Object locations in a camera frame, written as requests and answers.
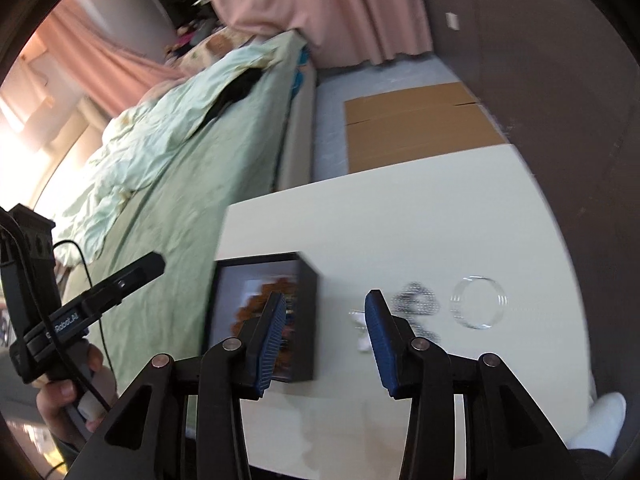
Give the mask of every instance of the white sock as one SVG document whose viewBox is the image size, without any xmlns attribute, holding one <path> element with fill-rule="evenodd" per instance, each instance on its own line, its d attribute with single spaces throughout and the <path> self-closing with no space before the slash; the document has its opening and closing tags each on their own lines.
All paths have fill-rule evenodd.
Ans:
<svg viewBox="0 0 640 480">
<path fill-rule="evenodd" d="M 589 409 L 589 420 L 567 443 L 568 449 L 595 449 L 611 456 L 626 415 L 626 401 L 613 392 L 600 397 Z"/>
</svg>

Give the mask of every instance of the brown cardboard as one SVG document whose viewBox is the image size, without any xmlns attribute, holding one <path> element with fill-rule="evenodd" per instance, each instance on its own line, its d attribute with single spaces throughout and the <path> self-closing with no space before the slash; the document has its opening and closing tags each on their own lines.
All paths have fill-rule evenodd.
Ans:
<svg viewBox="0 0 640 480">
<path fill-rule="evenodd" d="M 504 143 L 460 83 L 347 101 L 349 172 Z"/>
</svg>

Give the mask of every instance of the brown wall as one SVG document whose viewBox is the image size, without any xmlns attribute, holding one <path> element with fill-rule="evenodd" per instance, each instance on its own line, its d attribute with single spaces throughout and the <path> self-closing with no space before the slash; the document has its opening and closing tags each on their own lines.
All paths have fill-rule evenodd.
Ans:
<svg viewBox="0 0 640 480">
<path fill-rule="evenodd" d="M 638 64 L 590 0 L 425 2 L 436 54 L 497 118 L 556 215 L 598 393 L 618 390 L 628 402 L 626 449 L 640 428 Z"/>
</svg>

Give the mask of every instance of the table surface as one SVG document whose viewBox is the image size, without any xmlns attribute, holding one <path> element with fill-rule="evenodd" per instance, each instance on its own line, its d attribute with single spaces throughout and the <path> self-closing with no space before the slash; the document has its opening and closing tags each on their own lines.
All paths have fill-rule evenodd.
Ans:
<svg viewBox="0 0 640 480">
<path fill-rule="evenodd" d="M 562 438 L 586 423 L 580 292 L 558 226 L 513 146 L 350 174 L 228 209 L 217 259 L 287 251 L 320 275 L 316 379 L 272 382 L 264 399 L 243 402 L 252 465 L 307 479 L 398 478 L 410 401 L 388 396 L 373 354 L 358 351 L 349 312 L 363 309 L 372 288 L 391 303 L 408 282 L 435 293 L 440 311 L 420 321 L 447 352 L 500 355 Z M 466 328 L 449 311 L 453 288 L 471 275 L 496 280 L 508 297 L 489 330 Z M 468 292 L 465 306 L 475 293 L 484 301 L 485 291 Z M 456 399 L 456 478 L 465 475 L 461 406 Z"/>
</svg>

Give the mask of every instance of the black box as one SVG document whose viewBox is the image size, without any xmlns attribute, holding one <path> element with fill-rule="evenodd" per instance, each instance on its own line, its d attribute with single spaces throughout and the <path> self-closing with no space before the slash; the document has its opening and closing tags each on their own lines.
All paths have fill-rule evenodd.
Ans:
<svg viewBox="0 0 640 480">
<path fill-rule="evenodd" d="M 216 262 L 202 352 L 237 335 L 245 319 L 262 312 L 270 292 L 282 292 L 287 300 L 282 347 L 273 379 L 310 381 L 314 376 L 318 274 L 299 253 Z"/>
</svg>

